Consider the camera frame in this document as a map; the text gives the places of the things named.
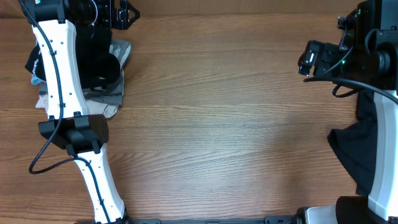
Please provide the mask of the black t-shirt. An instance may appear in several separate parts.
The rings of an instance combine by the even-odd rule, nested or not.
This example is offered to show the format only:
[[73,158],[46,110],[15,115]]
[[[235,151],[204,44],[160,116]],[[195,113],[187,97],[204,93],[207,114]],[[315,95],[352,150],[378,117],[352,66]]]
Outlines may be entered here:
[[103,27],[76,27],[76,61],[82,88],[105,87],[120,76],[120,63],[109,52],[112,31]]

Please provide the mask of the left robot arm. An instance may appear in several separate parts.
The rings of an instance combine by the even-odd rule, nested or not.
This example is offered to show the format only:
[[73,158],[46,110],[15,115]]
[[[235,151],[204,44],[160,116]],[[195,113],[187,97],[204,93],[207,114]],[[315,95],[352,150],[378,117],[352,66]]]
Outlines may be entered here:
[[140,12],[129,1],[20,1],[44,63],[48,120],[39,123],[47,140],[29,166],[31,174],[75,162],[85,181],[94,223],[132,223],[118,194],[107,157],[109,129],[102,114],[90,114],[76,59],[76,27],[127,30]]

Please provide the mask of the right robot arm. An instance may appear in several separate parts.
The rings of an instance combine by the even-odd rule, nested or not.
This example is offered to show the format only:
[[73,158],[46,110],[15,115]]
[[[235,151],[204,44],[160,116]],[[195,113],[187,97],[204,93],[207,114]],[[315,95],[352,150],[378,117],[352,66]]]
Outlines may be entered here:
[[298,60],[306,82],[374,93],[377,140],[369,195],[298,210],[292,223],[397,223],[397,1],[364,1],[337,27],[338,45],[310,40]]

